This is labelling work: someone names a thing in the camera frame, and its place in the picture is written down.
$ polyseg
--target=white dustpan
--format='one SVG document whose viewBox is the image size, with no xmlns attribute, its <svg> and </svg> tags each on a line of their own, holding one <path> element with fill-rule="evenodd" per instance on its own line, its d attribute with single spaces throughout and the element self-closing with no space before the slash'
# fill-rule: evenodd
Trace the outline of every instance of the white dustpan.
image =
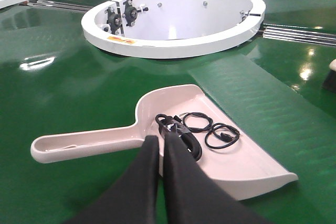
<svg viewBox="0 0 336 224">
<path fill-rule="evenodd" d="M 196 85 L 173 86 L 144 95 L 135 108 L 135 123 L 114 129 L 41 136 L 31 146 L 31 154 L 41 163 L 63 161 L 140 147 L 146 135 L 159 136 L 155 116 L 163 113 L 177 115 L 184 112 L 203 112 L 214 122 L 239 127 L 228 118 Z M 190 117 L 188 125 L 203 127 L 202 119 Z M 238 142 L 226 149 L 209 149 L 204 143 L 205 133 L 194 133 L 203 155 L 197 162 L 203 171 L 223 190 L 238 200 L 255 197 L 297 180 L 269 156 L 241 129 Z M 160 155 L 163 156 L 163 139 Z"/>
</svg>

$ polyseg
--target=orange label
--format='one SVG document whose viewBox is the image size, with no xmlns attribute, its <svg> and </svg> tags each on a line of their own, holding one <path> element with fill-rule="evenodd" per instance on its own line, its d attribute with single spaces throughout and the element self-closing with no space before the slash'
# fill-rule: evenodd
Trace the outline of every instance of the orange label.
<svg viewBox="0 0 336 224">
<path fill-rule="evenodd" d="M 122 43 L 126 43 L 126 44 L 130 44 L 130 45 L 135 43 L 134 40 L 124 39 L 124 38 L 120 38 L 120 37 L 116 37 L 116 36 L 109 36 L 108 39 L 118 41 L 118 42 L 122 42 Z"/>
</svg>

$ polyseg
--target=screw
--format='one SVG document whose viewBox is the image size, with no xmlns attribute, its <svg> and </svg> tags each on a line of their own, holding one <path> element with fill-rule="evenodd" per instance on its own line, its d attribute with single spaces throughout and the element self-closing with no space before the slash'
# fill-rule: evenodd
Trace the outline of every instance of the screw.
<svg viewBox="0 0 336 224">
<path fill-rule="evenodd" d="M 138 12 L 136 10 L 131 11 L 130 16 L 132 18 L 136 18 L 138 16 Z"/>
<path fill-rule="evenodd" d="M 116 19 L 114 20 L 114 24 L 115 24 L 116 26 L 120 26 L 120 25 L 121 25 L 121 18 L 116 18 Z"/>
</svg>

